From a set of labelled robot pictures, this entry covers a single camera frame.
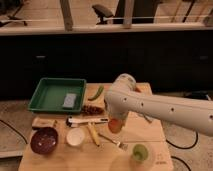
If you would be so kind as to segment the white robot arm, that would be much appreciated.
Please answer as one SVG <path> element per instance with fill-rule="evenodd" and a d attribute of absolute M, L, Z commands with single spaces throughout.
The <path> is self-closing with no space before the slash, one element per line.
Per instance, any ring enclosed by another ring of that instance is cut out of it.
<path fill-rule="evenodd" d="M 136 112 L 213 136 L 213 101 L 145 94 L 135 89 L 135 78 L 124 73 L 105 91 L 105 108 L 112 118 L 126 119 L 129 112 Z"/>

